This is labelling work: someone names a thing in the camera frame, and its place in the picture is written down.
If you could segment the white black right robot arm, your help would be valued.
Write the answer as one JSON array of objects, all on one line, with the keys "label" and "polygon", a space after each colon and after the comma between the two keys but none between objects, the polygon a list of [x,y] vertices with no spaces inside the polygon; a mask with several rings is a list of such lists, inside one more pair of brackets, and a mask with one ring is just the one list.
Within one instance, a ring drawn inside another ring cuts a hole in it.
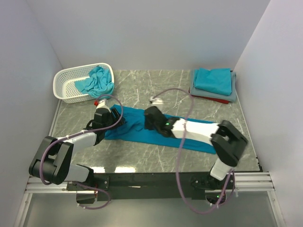
[{"label": "white black right robot arm", "polygon": [[218,156],[210,170],[208,184],[218,189],[224,184],[228,172],[238,165],[248,145],[247,138],[229,121],[202,123],[179,117],[167,118],[157,107],[144,111],[144,127],[155,130],[166,138],[188,139],[212,146]]}]

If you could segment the light turquoise crumpled t-shirt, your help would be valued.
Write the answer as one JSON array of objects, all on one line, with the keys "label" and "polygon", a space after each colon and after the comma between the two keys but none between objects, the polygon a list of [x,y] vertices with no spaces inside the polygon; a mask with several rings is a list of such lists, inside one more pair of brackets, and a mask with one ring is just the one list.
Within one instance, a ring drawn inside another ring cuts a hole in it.
[{"label": "light turquoise crumpled t-shirt", "polygon": [[114,90],[110,70],[100,66],[93,68],[89,72],[88,78],[75,81],[74,85],[80,93],[88,94],[93,98],[98,98],[101,95],[111,95]]}]

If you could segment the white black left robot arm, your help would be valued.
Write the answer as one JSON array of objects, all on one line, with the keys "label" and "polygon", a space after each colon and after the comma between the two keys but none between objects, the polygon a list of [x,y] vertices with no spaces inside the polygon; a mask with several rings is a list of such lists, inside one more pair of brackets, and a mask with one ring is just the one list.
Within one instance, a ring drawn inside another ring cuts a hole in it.
[{"label": "white black left robot arm", "polygon": [[60,138],[44,137],[29,166],[29,174],[45,181],[47,185],[67,181],[73,153],[99,144],[107,131],[124,124],[123,109],[119,113],[115,107],[97,108],[94,118],[80,132]]}]

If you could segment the folded red t-shirt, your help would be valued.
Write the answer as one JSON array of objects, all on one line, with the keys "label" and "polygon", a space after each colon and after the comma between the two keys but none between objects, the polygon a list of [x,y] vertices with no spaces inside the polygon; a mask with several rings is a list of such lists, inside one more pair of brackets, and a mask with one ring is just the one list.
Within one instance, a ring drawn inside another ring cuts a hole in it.
[{"label": "folded red t-shirt", "polygon": [[230,99],[225,99],[225,96],[216,94],[216,93],[210,93],[210,92],[198,92],[195,91],[195,93],[191,92],[191,88],[188,89],[188,92],[191,94],[191,96],[193,97],[197,97],[197,98],[203,98],[203,99],[207,99],[207,100],[211,100],[211,101],[215,101],[221,104],[228,104],[230,102]]}]

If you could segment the white perforated plastic basket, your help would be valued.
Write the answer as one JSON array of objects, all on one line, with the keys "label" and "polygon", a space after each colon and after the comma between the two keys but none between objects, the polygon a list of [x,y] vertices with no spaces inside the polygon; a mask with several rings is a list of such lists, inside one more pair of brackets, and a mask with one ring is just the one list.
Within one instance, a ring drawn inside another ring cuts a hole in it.
[{"label": "white perforated plastic basket", "polygon": [[82,94],[75,87],[75,82],[83,81],[89,78],[89,72],[95,67],[101,67],[104,70],[109,70],[112,82],[114,83],[114,73],[112,67],[106,63],[95,63],[63,69],[56,73],[53,79],[53,94],[56,98],[73,104],[77,102],[84,102],[92,100],[93,98],[88,94]]}]

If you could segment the folded teal t-shirt top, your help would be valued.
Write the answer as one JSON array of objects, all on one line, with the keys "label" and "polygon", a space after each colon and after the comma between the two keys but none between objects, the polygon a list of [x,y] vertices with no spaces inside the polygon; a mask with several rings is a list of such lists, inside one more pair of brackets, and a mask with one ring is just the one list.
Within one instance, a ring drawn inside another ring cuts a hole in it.
[{"label": "folded teal t-shirt top", "polygon": [[232,93],[232,76],[229,68],[194,71],[194,88],[210,93],[229,96]]}]

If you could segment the teal blue t-shirt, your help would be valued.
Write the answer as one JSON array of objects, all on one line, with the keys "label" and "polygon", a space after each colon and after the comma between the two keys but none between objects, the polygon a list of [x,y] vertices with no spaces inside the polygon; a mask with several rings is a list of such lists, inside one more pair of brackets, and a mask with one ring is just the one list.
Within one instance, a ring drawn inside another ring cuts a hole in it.
[{"label": "teal blue t-shirt", "polygon": [[[181,139],[166,138],[155,130],[146,130],[144,128],[145,117],[143,109],[135,109],[123,106],[123,117],[125,124],[105,133],[106,140],[124,140],[146,144],[154,144],[166,147],[178,148]],[[199,151],[209,154],[216,154],[214,147],[205,142],[186,139],[183,145],[184,149]]]}]

